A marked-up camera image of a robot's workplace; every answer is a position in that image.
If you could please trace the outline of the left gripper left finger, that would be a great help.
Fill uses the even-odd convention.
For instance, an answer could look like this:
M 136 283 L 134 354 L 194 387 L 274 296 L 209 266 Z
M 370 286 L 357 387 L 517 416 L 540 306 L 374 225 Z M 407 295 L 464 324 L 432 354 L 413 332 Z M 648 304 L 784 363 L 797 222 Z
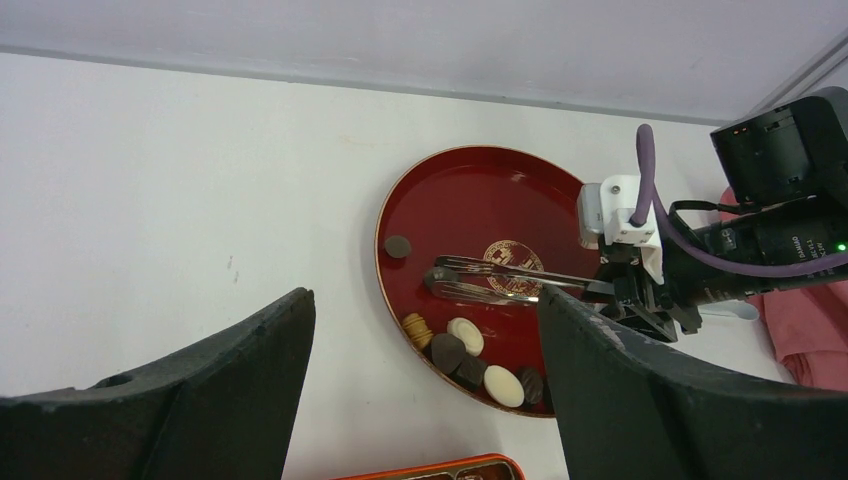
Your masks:
M 5 479 L 278 479 L 312 350 L 311 290 L 86 389 L 1 401 Z

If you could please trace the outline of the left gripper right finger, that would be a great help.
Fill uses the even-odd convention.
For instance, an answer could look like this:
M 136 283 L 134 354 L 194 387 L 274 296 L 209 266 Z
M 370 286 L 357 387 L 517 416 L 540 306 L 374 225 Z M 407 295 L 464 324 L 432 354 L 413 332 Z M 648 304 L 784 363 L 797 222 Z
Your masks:
M 547 287 L 537 317 L 573 479 L 843 479 L 847 396 L 689 356 Z

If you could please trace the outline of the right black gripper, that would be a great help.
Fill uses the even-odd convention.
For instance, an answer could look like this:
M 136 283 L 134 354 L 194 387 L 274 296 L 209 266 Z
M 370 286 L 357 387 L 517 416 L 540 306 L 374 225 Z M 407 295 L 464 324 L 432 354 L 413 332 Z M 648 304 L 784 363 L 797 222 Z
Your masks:
M 654 340 L 673 343 L 677 333 L 695 334 L 702 317 L 695 307 L 678 304 L 666 285 L 654 282 L 642 265 L 640 251 L 627 244 L 599 245 L 595 279 L 611 285 L 608 294 L 586 290 L 582 299 L 603 316 Z

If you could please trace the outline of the orange chocolate box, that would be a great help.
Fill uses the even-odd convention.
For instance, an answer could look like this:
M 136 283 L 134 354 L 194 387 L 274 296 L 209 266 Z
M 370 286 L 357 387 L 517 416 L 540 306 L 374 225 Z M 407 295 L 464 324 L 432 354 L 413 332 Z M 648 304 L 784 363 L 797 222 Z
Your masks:
M 463 459 L 349 476 L 349 479 L 525 479 L 519 465 L 502 454 L 489 453 Z

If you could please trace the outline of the round red tray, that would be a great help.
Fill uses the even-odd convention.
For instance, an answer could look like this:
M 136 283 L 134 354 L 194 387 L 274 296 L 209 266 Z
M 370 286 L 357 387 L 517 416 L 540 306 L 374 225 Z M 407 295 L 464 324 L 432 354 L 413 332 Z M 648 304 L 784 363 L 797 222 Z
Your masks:
M 443 334 L 457 317 L 481 332 L 475 361 L 446 376 L 449 385 L 490 404 L 481 369 L 544 370 L 531 305 L 461 303 L 433 295 L 424 279 L 441 255 L 494 260 L 577 277 L 594 276 L 594 250 L 578 239 L 581 181 L 542 158 L 496 146 L 464 146 L 410 168 L 390 190 L 375 232 L 377 278 L 396 324 L 412 314 Z

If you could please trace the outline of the metal tongs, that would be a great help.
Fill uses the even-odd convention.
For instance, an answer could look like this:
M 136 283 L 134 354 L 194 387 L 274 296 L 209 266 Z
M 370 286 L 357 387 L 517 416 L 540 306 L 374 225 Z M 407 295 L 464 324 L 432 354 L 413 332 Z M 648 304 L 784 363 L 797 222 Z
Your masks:
M 577 289 L 610 292 L 611 285 L 559 273 L 530 270 L 461 256 L 444 255 L 435 259 L 425 275 L 425 285 L 440 298 L 465 300 L 491 305 L 531 304 L 538 301 L 541 288 Z M 747 321 L 760 319 L 758 310 L 741 300 L 726 300 L 695 307 L 700 315 L 716 315 Z

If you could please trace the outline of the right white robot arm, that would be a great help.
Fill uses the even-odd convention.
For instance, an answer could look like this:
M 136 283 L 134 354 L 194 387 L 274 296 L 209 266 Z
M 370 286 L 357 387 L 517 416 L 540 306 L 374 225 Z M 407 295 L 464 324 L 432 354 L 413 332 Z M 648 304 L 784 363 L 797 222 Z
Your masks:
M 664 206 L 652 128 L 639 171 L 587 184 L 580 240 L 601 264 L 582 299 L 654 339 L 702 324 L 699 308 L 847 276 L 847 92 L 826 87 L 734 121 L 711 141 L 732 203 Z

